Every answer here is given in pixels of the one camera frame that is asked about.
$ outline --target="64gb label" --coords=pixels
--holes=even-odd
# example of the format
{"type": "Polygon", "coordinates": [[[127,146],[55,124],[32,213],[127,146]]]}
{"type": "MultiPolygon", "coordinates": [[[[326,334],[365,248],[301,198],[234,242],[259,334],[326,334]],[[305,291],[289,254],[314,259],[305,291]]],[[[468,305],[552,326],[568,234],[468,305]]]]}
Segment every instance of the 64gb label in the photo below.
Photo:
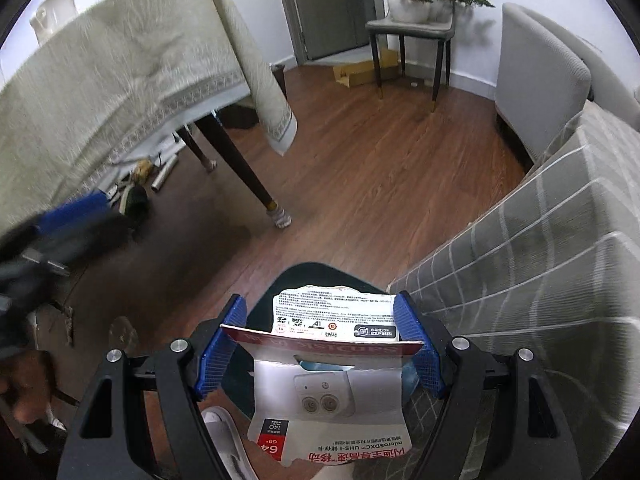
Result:
{"type": "Polygon", "coordinates": [[[278,462],[282,460],[282,450],[284,449],[284,440],[287,436],[288,426],[288,420],[265,418],[262,424],[262,431],[258,437],[258,446],[260,446],[260,449],[270,454],[271,457],[278,462]]]}

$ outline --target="gray sofa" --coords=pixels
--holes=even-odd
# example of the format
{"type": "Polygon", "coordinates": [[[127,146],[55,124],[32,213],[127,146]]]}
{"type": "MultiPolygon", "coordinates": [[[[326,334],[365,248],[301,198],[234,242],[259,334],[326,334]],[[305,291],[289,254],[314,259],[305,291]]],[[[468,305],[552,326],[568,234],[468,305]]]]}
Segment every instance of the gray sofa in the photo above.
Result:
{"type": "MultiPolygon", "coordinates": [[[[640,406],[638,276],[640,134],[587,102],[517,189],[388,290],[407,290],[420,311],[484,350],[532,349],[590,478],[640,406]]],[[[486,448],[492,398],[483,401],[465,480],[486,448]]],[[[408,479],[439,409],[419,388],[405,408],[414,448],[357,463],[354,478],[408,479]]]]}
{"type": "Polygon", "coordinates": [[[590,92],[599,106],[640,128],[640,104],[595,47],[533,10],[504,4],[495,107],[532,160],[590,92]]]}

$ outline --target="white slipper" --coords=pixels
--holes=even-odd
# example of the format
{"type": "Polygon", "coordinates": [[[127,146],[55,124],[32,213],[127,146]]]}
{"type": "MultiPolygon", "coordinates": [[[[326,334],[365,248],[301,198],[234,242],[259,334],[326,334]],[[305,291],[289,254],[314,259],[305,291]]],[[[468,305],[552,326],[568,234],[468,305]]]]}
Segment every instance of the white slipper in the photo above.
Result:
{"type": "Polygon", "coordinates": [[[258,480],[229,412],[220,406],[212,406],[203,410],[202,418],[232,480],[258,480]]]}

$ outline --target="gray door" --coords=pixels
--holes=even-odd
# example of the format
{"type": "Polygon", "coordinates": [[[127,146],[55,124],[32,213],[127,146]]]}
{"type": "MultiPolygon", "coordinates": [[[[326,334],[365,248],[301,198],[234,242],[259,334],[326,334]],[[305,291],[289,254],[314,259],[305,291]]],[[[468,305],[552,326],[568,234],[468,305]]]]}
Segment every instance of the gray door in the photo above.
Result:
{"type": "Polygon", "coordinates": [[[362,0],[295,0],[309,59],[367,44],[362,0]]]}

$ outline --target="white tablecloth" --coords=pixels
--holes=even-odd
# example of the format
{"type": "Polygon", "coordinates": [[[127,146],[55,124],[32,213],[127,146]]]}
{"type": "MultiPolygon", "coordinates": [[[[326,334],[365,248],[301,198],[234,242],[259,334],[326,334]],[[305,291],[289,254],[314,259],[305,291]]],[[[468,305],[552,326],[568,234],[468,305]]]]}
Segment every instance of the white tablecloth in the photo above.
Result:
{"type": "Polygon", "coordinates": [[[145,139],[247,88],[285,152],[295,117],[232,0],[99,2],[0,92],[0,232],[95,189],[145,139]]]}

